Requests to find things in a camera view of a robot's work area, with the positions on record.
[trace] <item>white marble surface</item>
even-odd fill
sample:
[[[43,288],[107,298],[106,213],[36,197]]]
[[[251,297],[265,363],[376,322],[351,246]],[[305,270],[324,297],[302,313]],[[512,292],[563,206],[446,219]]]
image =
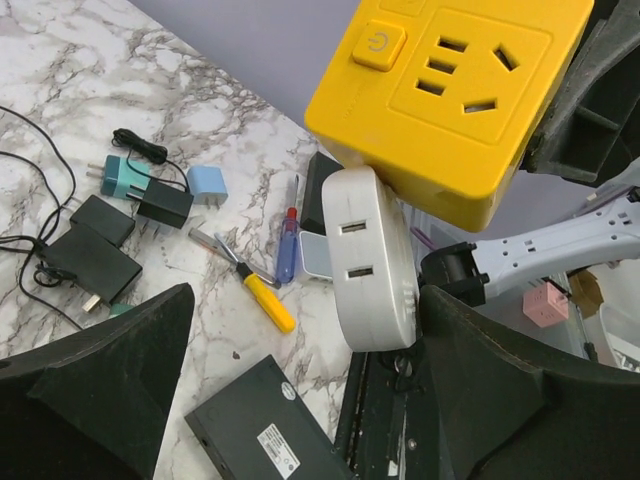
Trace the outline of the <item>white marble surface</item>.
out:
[[[98,192],[97,181],[85,177],[86,165],[119,153],[110,140],[120,127],[165,145],[183,167],[220,166],[229,199],[219,210],[194,207],[187,227],[228,232],[245,258],[271,271],[286,184],[293,172],[304,177],[317,148],[307,132],[125,0],[0,2],[0,104],[51,134],[76,173],[79,199]],[[51,149],[8,115],[0,117],[0,150],[35,160],[55,191],[68,193],[69,178]],[[28,166],[2,157],[0,168],[2,234],[34,235],[53,208],[51,199]],[[164,174],[174,176],[170,170]],[[124,200],[109,201],[127,213],[134,209]],[[67,227],[65,218],[59,232]],[[331,287],[294,283],[280,290],[298,320],[293,334],[282,335],[229,264],[192,243],[185,230],[155,237],[137,228],[124,247],[144,267],[124,301],[139,303],[180,282],[189,282],[196,294],[191,340],[155,478],[217,478],[183,416],[267,354],[332,436],[349,350]],[[0,358],[73,331],[19,293],[20,261],[18,255],[0,254]],[[30,272],[27,284],[35,290]],[[38,293],[85,326],[106,318],[106,308],[81,315],[88,295],[78,289]]]

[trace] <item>black power adapter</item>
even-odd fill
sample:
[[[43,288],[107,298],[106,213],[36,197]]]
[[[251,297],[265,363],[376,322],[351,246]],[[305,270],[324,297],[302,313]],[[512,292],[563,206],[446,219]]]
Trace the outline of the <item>black power adapter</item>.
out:
[[[132,218],[95,195],[80,205],[69,221],[71,227],[84,225],[91,228],[116,248],[129,238],[136,225]]]
[[[44,247],[38,257],[107,304],[113,304],[142,272],[138,263],[82,223]]]
[[[193,195],[190,193],[181,192],[153,179],[149,180],[142,196],[127,196],[140,202],[138,215],[177,229],[184,226],[193,204]]]

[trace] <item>power button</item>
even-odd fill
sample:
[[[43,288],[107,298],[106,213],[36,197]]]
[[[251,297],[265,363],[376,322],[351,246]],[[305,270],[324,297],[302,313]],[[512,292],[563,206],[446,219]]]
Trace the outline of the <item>power button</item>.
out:
[[[388,72],[407,39],[404,28],[370,21],[353,49],[353,60],[360,65]]]

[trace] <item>white power strip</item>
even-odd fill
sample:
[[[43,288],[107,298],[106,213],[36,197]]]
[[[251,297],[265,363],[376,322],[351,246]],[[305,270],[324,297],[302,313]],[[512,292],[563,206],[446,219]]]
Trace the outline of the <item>white power strip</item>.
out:
[[[356,352],[416,341],[417,274],[409,230],[371,167],[341,170],[322,187],[338,318]]]

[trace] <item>yellow power strip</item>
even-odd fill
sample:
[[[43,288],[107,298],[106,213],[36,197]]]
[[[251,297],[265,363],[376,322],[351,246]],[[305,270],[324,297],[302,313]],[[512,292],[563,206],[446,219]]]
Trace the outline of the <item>yellow power strip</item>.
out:
[[[345,166],[484,229],[582,36],[593,0],[363,0],[306,112]]]

